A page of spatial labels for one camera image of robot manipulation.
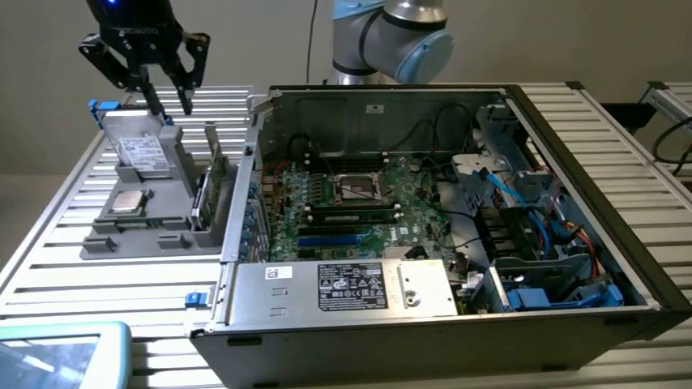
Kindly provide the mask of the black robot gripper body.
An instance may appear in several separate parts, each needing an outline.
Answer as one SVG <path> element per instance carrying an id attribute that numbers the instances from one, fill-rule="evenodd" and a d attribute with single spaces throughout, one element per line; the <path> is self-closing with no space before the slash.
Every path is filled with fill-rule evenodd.
<path id="1" fill-rule="evenodd" d="M 102 36 L 114 35 L 135 43 L 147 65 L 163 65 L 170 57 L 183 27 L 175 18 L 171 2 L 149 0 L 89 1 Z"/>

